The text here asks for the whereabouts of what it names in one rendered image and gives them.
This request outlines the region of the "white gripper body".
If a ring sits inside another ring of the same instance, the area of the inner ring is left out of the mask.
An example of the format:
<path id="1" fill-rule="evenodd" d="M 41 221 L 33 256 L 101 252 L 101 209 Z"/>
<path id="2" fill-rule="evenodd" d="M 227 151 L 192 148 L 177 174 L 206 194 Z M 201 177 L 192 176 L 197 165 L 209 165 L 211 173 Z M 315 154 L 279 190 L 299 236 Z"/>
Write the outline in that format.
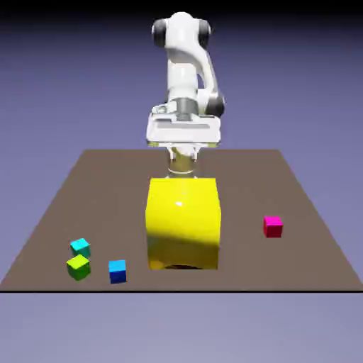
<path id="1" fill-rule="evenodd" d="M 180 121 L 175 113 L 151 113 L 147 122 L 148 145 L 217 145 L 221 139 L 220 118 L 191 114 L 190 121 Z"/>

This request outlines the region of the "small magenta cube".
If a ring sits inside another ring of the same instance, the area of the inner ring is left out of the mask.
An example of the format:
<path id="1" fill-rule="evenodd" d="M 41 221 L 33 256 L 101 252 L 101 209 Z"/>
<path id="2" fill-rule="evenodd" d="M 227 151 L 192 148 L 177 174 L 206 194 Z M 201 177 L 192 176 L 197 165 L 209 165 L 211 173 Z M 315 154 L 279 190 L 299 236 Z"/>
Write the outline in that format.
<path id="1" fill-rule="evenodd" d="M 280 238 L 284 224 L 279 216 L 265 216 L 263 220 L 263 231 L 266 238 Z"/>

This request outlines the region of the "small blue cube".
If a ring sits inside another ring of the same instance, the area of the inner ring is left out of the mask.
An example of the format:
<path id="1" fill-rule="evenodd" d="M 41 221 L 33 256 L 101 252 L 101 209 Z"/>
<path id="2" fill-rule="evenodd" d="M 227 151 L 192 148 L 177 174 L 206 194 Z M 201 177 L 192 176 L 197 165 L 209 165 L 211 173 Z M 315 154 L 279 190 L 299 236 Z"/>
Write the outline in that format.
<path id="1" fill-rule="evenodd" d="M 108 273 L 111 284 L 119 284 L 127 281 L 126 264 L 124 259 L 113 260 L 108 263 Z"/>

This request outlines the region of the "small cyan cube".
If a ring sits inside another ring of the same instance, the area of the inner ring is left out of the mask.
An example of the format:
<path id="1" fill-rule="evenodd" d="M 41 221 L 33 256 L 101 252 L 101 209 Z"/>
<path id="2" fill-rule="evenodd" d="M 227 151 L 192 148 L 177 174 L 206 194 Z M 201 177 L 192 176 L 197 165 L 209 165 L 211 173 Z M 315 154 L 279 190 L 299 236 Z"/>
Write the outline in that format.
<path id="1" fill-rule="evenodd" d="M 91 256 L 90 244 L 84 238 L 71 241 L 70 248 L 74 257 L 77 255 L 86 258 Z"/>

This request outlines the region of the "small green cube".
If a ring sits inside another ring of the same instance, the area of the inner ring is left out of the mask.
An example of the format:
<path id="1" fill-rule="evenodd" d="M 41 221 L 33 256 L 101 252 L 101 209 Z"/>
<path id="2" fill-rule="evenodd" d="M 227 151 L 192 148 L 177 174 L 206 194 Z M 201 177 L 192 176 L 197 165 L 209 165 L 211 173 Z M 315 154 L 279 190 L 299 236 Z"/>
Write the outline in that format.
<path id="1" fill-rule="evenodd" d="M 83 255 L 76 255 L 67 260 L 66 266 L 69 275 L 76 281 L 82 280 L 91 271 L 90 261 Z"/>

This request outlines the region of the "large yellow box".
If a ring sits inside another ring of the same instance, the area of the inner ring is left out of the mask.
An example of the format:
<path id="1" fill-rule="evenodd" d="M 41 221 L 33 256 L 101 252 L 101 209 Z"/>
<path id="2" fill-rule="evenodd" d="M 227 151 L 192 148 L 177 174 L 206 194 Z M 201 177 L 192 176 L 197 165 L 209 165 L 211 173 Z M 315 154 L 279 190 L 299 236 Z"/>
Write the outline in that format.
<path id="1" fill-rule="evenodd" d="M 151 269 L 217 269 L 221 209 L 214 178 L 152 178 L 145 208 Z"/>

